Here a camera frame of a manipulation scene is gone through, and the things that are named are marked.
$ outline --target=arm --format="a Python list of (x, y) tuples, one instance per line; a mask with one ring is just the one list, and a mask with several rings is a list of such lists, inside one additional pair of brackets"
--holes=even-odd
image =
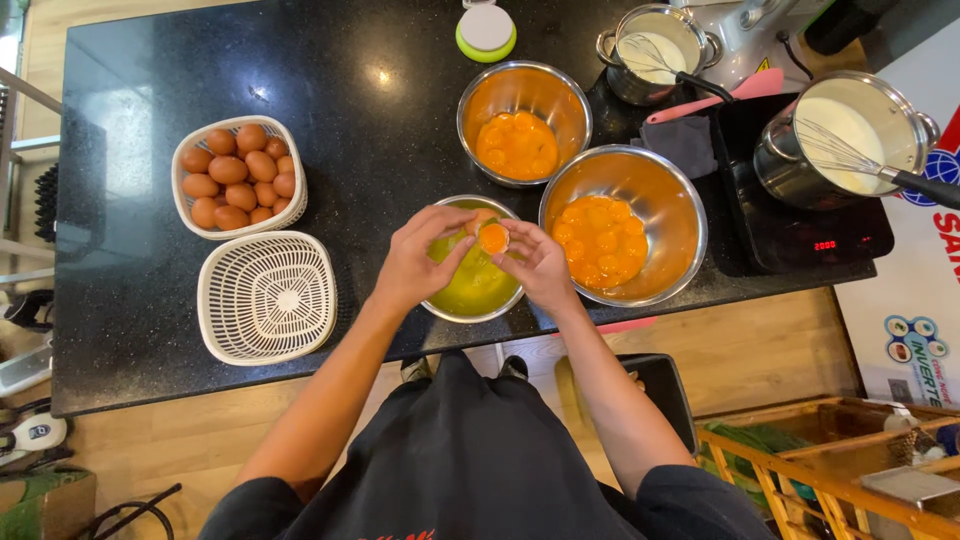
[(407, 312), (450, 283), (474, 239), (457, 245), (444, 262), (427, 256), (430, 242), (458, 230), (473, 210), (427, 207), (390, 242), (373, 294), (333, 354), (277, 419), (237, 476), (277, 477), (303, 501), (321, 488), (347, 445), (387, 347)]
[(493, 262), (523, 285), (527, 296), (557, 323), (573, 375), (589, 405), (604, 453), (623, 492), (635, 497), (640, 482), (659, 465), (693, 465), (673, 427), (627, 375), (607, 346), (570, 281), (564, 248), (532, 223), (503, 220), (509, 251)]

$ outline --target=black trash bin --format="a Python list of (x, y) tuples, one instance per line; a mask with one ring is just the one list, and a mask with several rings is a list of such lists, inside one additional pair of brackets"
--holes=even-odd
[(636, 378), (643, 381), (647, 397), (673, 426), (690, 455), (696, 457), (700, 452), (697, 431), (693, 427), (693, 415), (673, 358), (655, 353), (617, 355), (616, 358), (627, 373), (636, 372)]

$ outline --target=black induction cooktop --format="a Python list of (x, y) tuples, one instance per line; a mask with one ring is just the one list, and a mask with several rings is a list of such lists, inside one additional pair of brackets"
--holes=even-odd
[(736, 101), (721, 107), (711, 123), (721, 178), (752, 263), (760, 271), (784, 274), (889, 254), (894, 235), (879, 199), (826, 211), (796, 209), (760, 183), (754, 170), (760, 132), (796, 97)]

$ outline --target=white plastic basket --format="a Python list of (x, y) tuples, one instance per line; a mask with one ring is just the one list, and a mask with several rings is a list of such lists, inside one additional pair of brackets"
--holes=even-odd
[[(183, 192), (183, 179), (190, 173), (186, 172), (180, 165), (180, 153), (192, 147), (209, 150), (209, 148), (206, 147), (206, 134), (210, 130), (222, 128), (237, 135), (240, 128), (246, 124), (258, 124), (263, 128), (263, 131), (267, 132), (267, 136), (281, 138), (283, 142), (287, 143), (287, 148), (290, 149), (290, 157), (294, 160), (294, 174), (297, 177), (297, 191), (294, 193), (294, 198), (290, 200), (290, 205), (279, 215), (275, 215), (255, 225), (249, 225), (233, 231), (221, 231), (215, 228), (208, 230), (199, 227), (193, 222), (193, 217), (190, 215), (190, 209), (193, 208), (194, 199), (193, 197), (188, 197), (187, 194)], [(269, 116), (240, 116), (231, 118), (230, 120), (222, 120), (200, 128), (188, 135), (180, 142), (177, 151), (174, 152), (173, 164), (171, 165), (171, 180), (174, 188), (174, 201), (177, 203), (177, 211), (180, 213), (180, 219), (183, 220), (183, 224), (186, 225), (190, 231), (210, 240), (229, 240), (231, 238), (239, 238), (245, 234), (283, 229), (284, 227), (293, 225), (306, 210), (306, 179), (303, 175), (303, 165), (300, 163), (300, 153), (297, 152), (297, 145), (294, 143), (293, 136), (283, 127), (283, 124)]]
[(337, 319), (324, 245), (293, 231), (227, 242), (200, 270), (197, 314), (207, 349), (228, 364), (274, 364), (315, 350)]

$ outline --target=person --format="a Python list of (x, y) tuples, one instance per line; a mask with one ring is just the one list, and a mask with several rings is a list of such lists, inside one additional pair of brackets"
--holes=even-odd
[(407, 312), (445, 287), (474, 238), (440, 263), (435, 238), (473, 210), (431, 206), (394, 233), (352, 328), (276, 421), (216, 505), (204, 540), (285, 538), (773, 538), (732, 485), (694, 465), (680, 437), (620, 366), (570, 280), (564, 249), (532, 223), (504, 219), (493, 262), (554, 320), (623, 494), (593, 478), (518, 357), (481, 378), (463, 352), (437, 374), (406, 362), (401, 384), (347, 451), (387, 347)]

